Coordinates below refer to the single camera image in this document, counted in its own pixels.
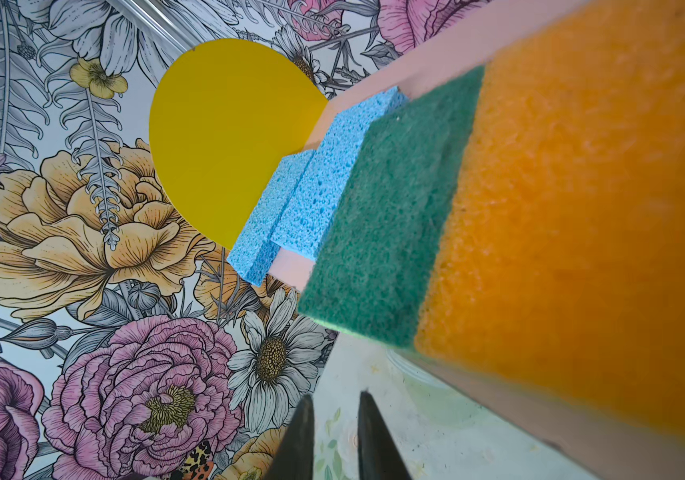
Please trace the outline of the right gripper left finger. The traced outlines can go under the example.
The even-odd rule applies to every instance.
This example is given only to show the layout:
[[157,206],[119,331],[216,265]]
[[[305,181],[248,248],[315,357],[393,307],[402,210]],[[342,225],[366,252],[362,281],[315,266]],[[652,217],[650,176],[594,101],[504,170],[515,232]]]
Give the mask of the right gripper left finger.
[[310,394],[304,395],[288,429],[282,437],[280,447],[274,455],[272,465],[264,480],[310,480],[314,475],[314,400]]

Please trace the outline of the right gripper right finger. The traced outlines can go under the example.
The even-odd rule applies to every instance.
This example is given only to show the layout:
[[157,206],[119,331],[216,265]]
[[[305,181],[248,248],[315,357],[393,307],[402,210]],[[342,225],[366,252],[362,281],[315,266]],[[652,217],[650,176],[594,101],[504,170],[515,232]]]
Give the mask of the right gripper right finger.
[[411,480],[374,398],[362,391],[357,414],[358,478]]

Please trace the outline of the green scouring pad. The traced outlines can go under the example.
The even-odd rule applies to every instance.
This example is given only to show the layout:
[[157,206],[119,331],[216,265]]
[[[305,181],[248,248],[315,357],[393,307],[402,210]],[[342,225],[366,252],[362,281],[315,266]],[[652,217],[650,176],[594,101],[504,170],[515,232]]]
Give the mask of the green scouring pad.
[[473,68],[371,124],[300,314],[412,348],[484,74]]

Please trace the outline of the blue cellulose sponge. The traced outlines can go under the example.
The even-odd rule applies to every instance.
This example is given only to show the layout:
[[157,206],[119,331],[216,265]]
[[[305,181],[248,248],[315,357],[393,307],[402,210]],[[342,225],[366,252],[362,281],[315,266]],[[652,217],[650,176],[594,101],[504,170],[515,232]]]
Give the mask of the blue cellulose sponge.
[[366,132],[407,102],[392,87],[334,117],[272,232],[272,242],[310,260],[318,258]]

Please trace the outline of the orange sponge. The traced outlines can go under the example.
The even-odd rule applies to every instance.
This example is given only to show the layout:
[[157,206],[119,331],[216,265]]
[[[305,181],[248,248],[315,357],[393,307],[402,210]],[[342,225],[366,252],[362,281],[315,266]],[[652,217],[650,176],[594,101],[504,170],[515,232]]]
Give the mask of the orange sponge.
[[685,1],[592,1],[487,64],[414,344],[685,437]]

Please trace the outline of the yellow wooden two-tier shelf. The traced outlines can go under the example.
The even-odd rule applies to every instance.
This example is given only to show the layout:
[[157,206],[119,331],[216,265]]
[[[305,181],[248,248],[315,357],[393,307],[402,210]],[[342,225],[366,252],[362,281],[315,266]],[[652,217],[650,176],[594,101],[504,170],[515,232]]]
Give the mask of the yellow wooden two-tier shelf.
[[[332,101],[260,44],[200,44],[172,63],[152,100],[148,128],[160,181],[184,219],[234,247],[280,159],[318,149],[338,113],[392,87],[409,103],[486,69],[504,48],[589,2],[381,2],[376,24],[396,60]],[[395,349],[603,478],[685,479],[683,436],[427,357],[415,344]]]

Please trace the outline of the left aluminium corner post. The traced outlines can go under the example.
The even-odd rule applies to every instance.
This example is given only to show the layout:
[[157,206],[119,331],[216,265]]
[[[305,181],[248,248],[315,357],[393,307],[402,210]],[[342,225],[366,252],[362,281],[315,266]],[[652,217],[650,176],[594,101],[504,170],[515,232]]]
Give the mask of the left aluminium corner post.
[[200,44],[194,30],[162,1],[108,0],[108,4],[146,36],[175,54],[184,54]]

